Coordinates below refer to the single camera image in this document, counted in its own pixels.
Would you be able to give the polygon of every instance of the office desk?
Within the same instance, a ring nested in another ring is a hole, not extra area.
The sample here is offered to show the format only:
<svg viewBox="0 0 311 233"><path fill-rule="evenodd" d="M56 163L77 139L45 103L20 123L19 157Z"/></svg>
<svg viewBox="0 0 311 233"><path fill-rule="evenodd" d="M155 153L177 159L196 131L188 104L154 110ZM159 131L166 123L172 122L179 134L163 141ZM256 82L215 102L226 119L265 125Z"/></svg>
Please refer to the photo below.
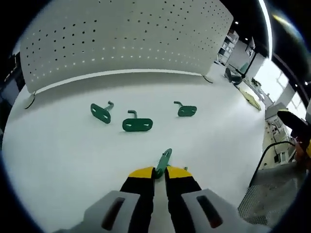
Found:
<svg viewBox="0 0 311 233"><path fill-rule="evenodd" d="M183 74L94 77L38 93L27 110L23 88L3 139L5 168L21 203L44 231L69 229L86 208L120 189L130 172L156 166L172 148L172 166L187 166L202 188L237 207L261 157L264 111L252 107L223 71L213 65L208 77L214 84ZM106 107L109 100L115 106L106 125L90 105ZM175 100L197 106L197 113L178 117ZM151 118L153 128L124 132L128 109ZM150 232L173 232L164 186L161 181L155 188Z"/></svg>

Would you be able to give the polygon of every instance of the green metal bracket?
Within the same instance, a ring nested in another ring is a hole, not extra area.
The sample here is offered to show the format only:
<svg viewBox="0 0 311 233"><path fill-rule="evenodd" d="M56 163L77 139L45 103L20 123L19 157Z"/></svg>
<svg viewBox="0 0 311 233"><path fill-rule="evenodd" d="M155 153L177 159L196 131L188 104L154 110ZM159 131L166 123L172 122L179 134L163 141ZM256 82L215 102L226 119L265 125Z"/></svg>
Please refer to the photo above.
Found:
<svg viewBox="0 0 311 233"><path fill-rule="evenodd" d="M134 114L134 118L125 119L122 128L127 132L145 132L152 128L153 122L148 118L137 118L135 110L128 110L128 113Z"/></svg>
<svg viewBox="0 0 311 233"><path fill-rule="evenodd" d="M162 157L155 169L155 179L161 178L163 176L166 167L169 165L169 160L172 154L172 149L167 149L163 154Z"/></svg>
<svg viewBox="0 0 311 233"><path fill-rule="evenodd" d="M196 106L184 106L179 101L174 101L174 103L180 105L180 108L178 110L178 116L180 117L191 117L196 113Z"/></svg>
<svg viewBox="0 0 311 233"><path fill-rule="evenodd" d="M91 113L93 116L95 116L97 119L101 120L102 122L109 124L111 121L110 113L108 112L110 109L113 108L114 103L111 101L108 101L109 106L106 108L101 108L100 106L96 104L91 104Z"/></svg>

